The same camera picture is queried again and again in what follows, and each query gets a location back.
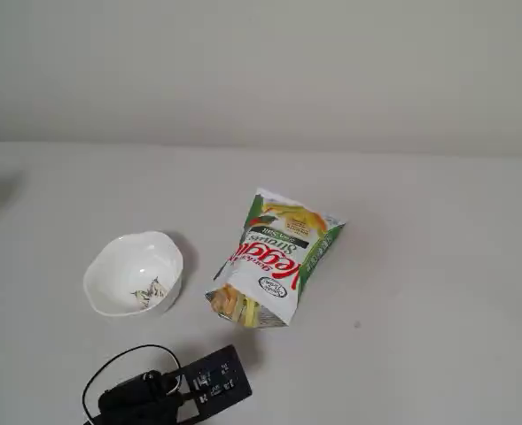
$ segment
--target brand logo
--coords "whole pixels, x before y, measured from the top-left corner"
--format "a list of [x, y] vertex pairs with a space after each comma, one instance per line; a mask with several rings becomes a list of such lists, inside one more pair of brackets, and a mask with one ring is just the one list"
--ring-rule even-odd
[[284, 298], [288, 295], [284, 286], [269, 277], [259, 279], [259, 285], [273, 297]]
[[280, 250], [274, 250], [265, 243], [251, 242], [242, 243], [237, 251], [229, 258], [229, 261], [245, 260], [252, 261], [275, 279], [285, 279], [293, 276], [291, 289], [296, 290], [300, 267], [293, 259], [286, 257]]

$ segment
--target bowl rim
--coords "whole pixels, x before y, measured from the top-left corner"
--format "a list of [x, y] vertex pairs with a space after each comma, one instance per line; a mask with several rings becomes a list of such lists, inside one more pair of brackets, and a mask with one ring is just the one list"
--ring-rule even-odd
[[[170, 288], [170, 290], [168, 291], [168, 294], [166, 294], [166, 296], [164, 298], [162, 298], [159, 303], [154, 304], [154, 305], [149, 305], [144, 310], [139, 310], [137, 312], [131, 312], [131, 313], [107, 313], [107, 312], [103, 312], [103, 311], [99, 310], [96, 307], [93, 299], [91, 298], [90, 290], [88, 289], [88, 280], [87, 280], [88, 274], [93, 269], [93, 267], [95, 266], [95, 264], [97, 263], [99, 258], [102, 255], [104, 255], [106, 251], [110, 251], [117, 243], [122, 242], [123, 239], [128, 239], [131, 237], [144, 237], [144, 236], [158, 236], [161, 238], [166, 238], [166, 240], [168, 240], [172, 244], [172, 246], [175, 248], [176, 258], [174, 258], [173, 260], [176, 261], [176, 263], [179, 263], [180, 267], [179, 267], [179, 272], [174, 279], [174, 284], [172, 285], [172, 288]], [[170, 294], [174, 294], [175, 292], [177, 292], [177, 291], [174, 291], [174, 289], [175, 289], [175, 286], [180, 284], [180, 277], [182, 276], [182, 271], [183, 271], [183, 255], [180, 252], [180, 248], [178, 248], [178, 245], [175, 244], [174, 240], [168, 234], [166, 234], [165, 232], [159, 232], [157, 230], [147, 230], [147, 231], [140, 232], [140, 233], [129, 233], [129, 234], [114, 238], [90, 262], [87, 269], [85, 270], [85, 273], [83, 274], [83, 292], [85, 292], [85, 295], [90, 302], [91, 308], [93, 308], [93, 310], [95, 310], [97, 313], [101, 314], [102, 316], [106, 316], [106, 317], [137, 316], [137, 315], [140, 315], [143, 313], [150, 312], [154, 307], [157, 307], [158, 305], [162, 304], [166, 299], [168, 299], [170, 297]]]

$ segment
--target electronic device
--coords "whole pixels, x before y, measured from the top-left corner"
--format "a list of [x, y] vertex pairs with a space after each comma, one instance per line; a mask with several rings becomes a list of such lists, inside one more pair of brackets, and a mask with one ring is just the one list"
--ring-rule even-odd
[[[156, 370], [145, 372], [107, 390], [98, 401], [101, 414], [92, 417], [85, 405], [89, 386], [113, 361], [144, 347], [167, 351], [178, 369], [165, 374]], [[179, 391], [182, 378], [185, 378], [190, 389], [185, 394]], [[251, 394], [251, 387], [233, 345], [180, 367], [178, 359], [168, 348], [147, 344], [127, 350], [105, 363], [86, 385], [82, 403], [89, 418], [86, 425], [191, 425], [218, 414]], [[198, 408], [198, 414], [178, 422], [179, 407], [191, 399]]]

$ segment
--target veggie straws bag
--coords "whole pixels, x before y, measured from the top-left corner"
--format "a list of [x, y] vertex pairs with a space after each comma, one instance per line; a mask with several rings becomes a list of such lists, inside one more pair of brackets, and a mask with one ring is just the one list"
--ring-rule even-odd
[[206, 294], [214, 311], [248, 328], [289, 325], [317, 262], [345, 222], [257, 189], [237, 250]]

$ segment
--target white bowl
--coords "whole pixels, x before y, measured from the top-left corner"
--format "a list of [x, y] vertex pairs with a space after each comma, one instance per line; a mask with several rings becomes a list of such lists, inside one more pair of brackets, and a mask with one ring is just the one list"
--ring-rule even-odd
[[83, 276], [83, 289], [104, 316], [163, 313], [180, 292], [182, 268], [182, 253], [167, 235], [125, 235], [96, 256]]

